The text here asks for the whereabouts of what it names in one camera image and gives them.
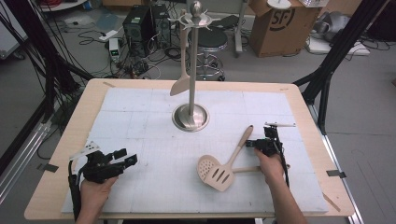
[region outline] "finger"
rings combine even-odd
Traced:
[[[256,153],[256,156],[258,156],[259,158],[266,158],[267,156],[264,155],[260,150],[258,150],[257,148],[254,148],[254,153]]]
[[[278,154],[274,154],[270,158],[275,158],[277,161],[282,162],[282,160],[280,159],[280,156]]]
[[[104,183],[105,187],[110,189],[111,186],[113,186],[113,184],[116,183],[118,178],[119,178],[118,176],[114,176],[114,177],[107,179]]]

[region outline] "black metal pole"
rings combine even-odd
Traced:
[[[362,0],[320,67],[314,73],[293,82],[297,86],[308,83],[302,96],[309,105],[314,104],[315,98],[321,92],[318,126],[323,134],[326,134],[325,119],[332,75],[386,1]]]

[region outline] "human hand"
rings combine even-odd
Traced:
[[[118,177],[112,177],[103,184],[97,184],[88,180],[81,183],[81,211],[76,223],[94,223],[102,213],[102,208],[110,194],[111,187]]]
[[[267,157],[257,148],[254,148],[254,152],[260,160],[260,167],[262,169],[262,173],[265,175],[265,182],[269,185],[279,179],[282,179],[283,181],[284,170],[280,156],[278,154],[274,154],[271,157]]]

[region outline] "box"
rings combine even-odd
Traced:
[[[300,0],[305,7],[326,7],[329,0]]]
[[[314,26],[321,7],[305,7],[290,0],[289,9],[267,6],[266,0],[251,1],[256,13],[249,45],[258,57],[289,55],[300,52]]]
[[[103,0],[103,6],[111,7],[132,7],[134,5],[147,6],[149,0]]]

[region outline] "metal stand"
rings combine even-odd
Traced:
[[[209,113],[203,106],[195,104],[194,97],[197,74],[198,29],[207,28],[213,20],[202,12],[202,5],[198,1],[191,4],[190,12],[191,14],[185,14],[177,19],[184,25],[184,29],[191,28],[190,102],[175,109],[172,114],[172,121],[180,130],[192,133],[202,130],[209,122]]]
[[[245,10],[248,6],[248,0],[243,0],[241,4],[241,9],[239,11],[239,19],[238,19],[238,25],[235,28],[235,52],[242,53],[242,38],[241,38],[241,30],[242,30],[242,23],[244,21],[244,16],[245,16]]]
[[[293,82],[297,86],[309,82],[302,93],[308,105],[314,104],[315,98],[321,91],[318,126],[322,134],[326,134],[325,119],[332,75],[385,2],[386,0],[362,1],[320,67],[310,75]]]

